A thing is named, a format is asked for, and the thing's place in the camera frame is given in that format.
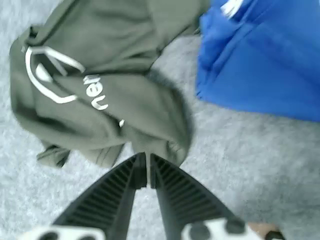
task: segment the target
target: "gray carpet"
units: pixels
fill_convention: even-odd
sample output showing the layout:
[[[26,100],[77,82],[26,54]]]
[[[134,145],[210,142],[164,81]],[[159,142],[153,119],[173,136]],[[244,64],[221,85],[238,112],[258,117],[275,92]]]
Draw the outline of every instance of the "gray carpet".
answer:
[[[46,20],[59,0],[0,1],[0,239],[47,225],[107,170],[74,153],[63,169],[38,165],[38,140],[10,110],[8,53],[31,23]],[[320,124],[236,112],[194,97],[200,38],[180,38],[153,69],[183,93],[193,144],[182,168],[248,221],[273,222],[289,240],[320,239]],[[121,159],[132,154],[127,145]],[[163,240],[156,195],[138,192],[129,240]]]

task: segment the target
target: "ribbed black plastic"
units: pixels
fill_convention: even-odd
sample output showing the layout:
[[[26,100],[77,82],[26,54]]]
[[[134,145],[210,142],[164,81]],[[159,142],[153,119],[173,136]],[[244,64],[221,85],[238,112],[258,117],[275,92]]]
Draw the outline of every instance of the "ribbed black plastic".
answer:
[[[135,192],[146,185],[146,155],[139,153],[96,181],[53,224],[99,228],[108,240],[125,240]]]
[[[179,240],[186,224],[234,214],[208,189],[167,160],[151,155],[151,187],[156,189],[167,240]]]

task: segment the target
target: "white logo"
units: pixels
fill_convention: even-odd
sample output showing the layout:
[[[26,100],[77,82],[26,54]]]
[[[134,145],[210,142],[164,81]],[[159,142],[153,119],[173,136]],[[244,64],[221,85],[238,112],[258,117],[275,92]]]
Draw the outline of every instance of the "white logo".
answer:
[[[40,46],[40,47],[29,47],[25,53],[25,67],[26,72],[30,78],[32,84],[39,90],[47,98],[51,99],[57,104],[66,104],[77,100],[76,95],[69,95],[69,96],[59,96],[55,94],[53,91],[45,87],[40,81],[52,83],[53,78],[48,73],[47,69],[43,66],[42,63],[39,63],[35,69],[35,75],[31,69],[31,57],[32,55],[45,55],[48,60],[52,63],[55,69],[62,75],[67,76],[68,73],[66,69],[60,64],[66,64],[71,66],[80,73],[83,73],[86,68],[78,61],[68,57],[48,46]],[[99,75],[87,75],[83,79],[83,85],[88,85],[86,88],[86,95],[90,98],[93,98],[91,101],[91,105],[99,110],[105,110],[109,105],[104,104],[100,105],[99,102],[106,98],[106,95],[100,95],[104,89],[103,85],[100,82],[101,78]],[[122,127],[125,123],[125,120],[121,120],[119,122],[119,126]]]
[[[31,56],[40,55],[40,54],[44,54],[63,76],[67,76],[68,73],[64,69],[64,67],[59,63],[59,61],[79,70],[81,73],[83,73],[86,70],[86,68],[78,61],[56,50],[53,50],[48,46],[29,47],[26,50],[26,53],[25,53],[26,72],[30,78],[30,81],[39,90],[39,92],[45,95],[46,97],[50,98],[52,101],[54,101],[57,104],[66,104],[66,103],[75,101],[77,99],[76,95],[70,95],[70,96],[64,96],[64,97],[58,96],[53,91],[51,91],[50,89],[42,85],[40,81],[38,81],[37,77],[44,82],[53,81],[52,77],[49,75],[48,71],[45,69],[42,63],[39,63],[35,69],[35,74],[37,75],[37,77],[34,76],[31,70]]]
[[[91,102],[91,105],[98,110],[105,110],[109,105],[100,105],[98,102],[102,101],[103,99],[106,98],[106,95],[100,95],[99,94],[103,91],[104,86],[100,82],[101,78],[99,75],[88,75],[85,76],[83,79],[83,84],[84,85],[89,85],[86,88],[86,94],[94,98]]]

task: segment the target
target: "clothing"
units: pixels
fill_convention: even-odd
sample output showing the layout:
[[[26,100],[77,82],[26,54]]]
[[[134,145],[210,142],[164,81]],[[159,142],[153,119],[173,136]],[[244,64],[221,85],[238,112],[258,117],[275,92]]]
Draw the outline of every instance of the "clothing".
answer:
[[[206,0],[65,0],[10,50],[12,110],[61,167],[70,150],[111,167],[123,145],[180,165],[190,146],[181,100],[146,77],[162,49],[192,33]]]
[[[320,121],[319,0],[244,0],[201,17],[196,95],[223,107]]]

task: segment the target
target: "blue garment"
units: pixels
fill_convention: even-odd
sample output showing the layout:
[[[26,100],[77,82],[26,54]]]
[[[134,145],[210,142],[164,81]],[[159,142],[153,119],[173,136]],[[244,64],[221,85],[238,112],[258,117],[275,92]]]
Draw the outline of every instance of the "blue garment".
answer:
[[[227,108],[320,122],[319,0],[216,0],[200,19],[196,95]]]

